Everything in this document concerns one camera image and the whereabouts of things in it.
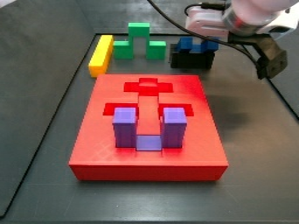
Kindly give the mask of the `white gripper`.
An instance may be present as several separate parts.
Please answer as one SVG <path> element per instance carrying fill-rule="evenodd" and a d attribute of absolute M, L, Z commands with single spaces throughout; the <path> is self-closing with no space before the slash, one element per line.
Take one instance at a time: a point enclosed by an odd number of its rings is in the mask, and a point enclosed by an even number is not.
<path fill-rule="evenodd" d="M 193 6 L 186 10 L 185 29 L 201 36 L 225 38 L 229 34 L 221 20 L 221 11 Z"/>

